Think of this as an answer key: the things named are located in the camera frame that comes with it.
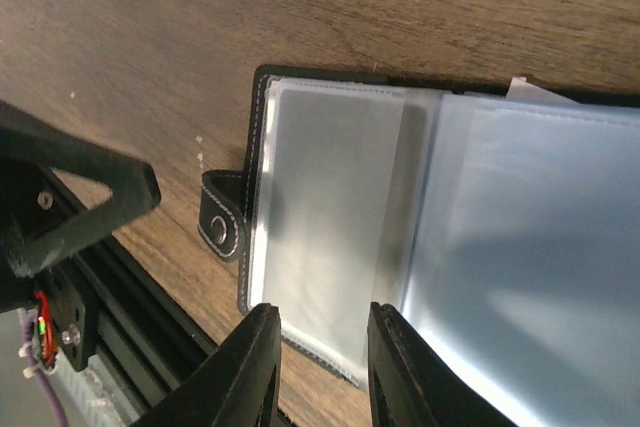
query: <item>wallet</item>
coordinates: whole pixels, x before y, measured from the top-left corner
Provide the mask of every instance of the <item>wallet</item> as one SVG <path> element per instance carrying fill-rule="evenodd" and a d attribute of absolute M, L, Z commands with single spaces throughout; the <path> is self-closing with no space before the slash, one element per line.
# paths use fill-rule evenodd
<path fill-rule="evenodd" d="M 278 306 L 283 337 L 360 388 L 379 302 L 518 424 L 628 425 L 640 111 L 506 93 L 262 66 L 245 167 L 203 174 L 198 228 L 240 261 L 241 311 Z"/>

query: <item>wooden table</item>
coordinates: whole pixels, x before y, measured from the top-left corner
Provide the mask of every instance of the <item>wooden table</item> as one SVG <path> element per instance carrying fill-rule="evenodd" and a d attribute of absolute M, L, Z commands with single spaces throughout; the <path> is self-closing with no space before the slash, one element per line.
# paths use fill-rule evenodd
<path fill-rule="evenodd" d="M 0 97 L 137 154 L 163 201 L 118 232 L 217 341 L 236 266 L 196 231 L 200 162 L 240 168 L 261 63 L 638 92 L 640 0 L 0 0 Z M 85 198 L 91 190 L 76 185 Z M 285 347 L 300 426 L 370 425 L 368 396 Z"/>

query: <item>wood plank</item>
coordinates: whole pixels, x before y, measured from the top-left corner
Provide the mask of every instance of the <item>wood plank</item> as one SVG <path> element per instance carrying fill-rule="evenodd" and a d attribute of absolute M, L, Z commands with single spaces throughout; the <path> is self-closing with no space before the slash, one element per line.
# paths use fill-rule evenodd
<path fill-rule="evenodd" d="M 159 211 L 118 236 L 220 341 L 240 318 L 236 266 L 196 232 L 197 156 L 241 166 L 259 64 L 632 92 L 639 1 L 0 0 L 0 96 L 154 165 Z M 289 348 L 282 382 L 301 426 L 369 423 L 365 393 Z"/>

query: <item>leather strap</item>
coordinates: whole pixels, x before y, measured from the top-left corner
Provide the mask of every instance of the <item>leather strap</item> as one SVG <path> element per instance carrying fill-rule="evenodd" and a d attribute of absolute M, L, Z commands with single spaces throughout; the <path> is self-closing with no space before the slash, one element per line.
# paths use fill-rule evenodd
<path fill-rule="evenodd" d="M 238 207 L 243 183 L 242 173 L 232 170 L 202 174 L 198 230 L 225 262 L 237 260 L 246 243 L 245 220 Z"/>

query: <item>card holder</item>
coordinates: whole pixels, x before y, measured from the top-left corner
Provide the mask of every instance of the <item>card holder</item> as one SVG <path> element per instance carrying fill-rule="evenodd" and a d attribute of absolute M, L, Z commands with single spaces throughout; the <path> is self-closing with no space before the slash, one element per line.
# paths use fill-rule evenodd
<path fill-rule="evenodd" d="M 640 111 L 505 93 L 263 66 L 245 167 L 203 174 L 200 232 L 240 260 L 242 312 L 278 305 L 285 340 L 360 388 L 369 305 L 390 303 L 516 423 L 567 425 L 590 397 L 580 422 L 626 425 Z M 620 354 L 607 369 L 599 333 Z"/>

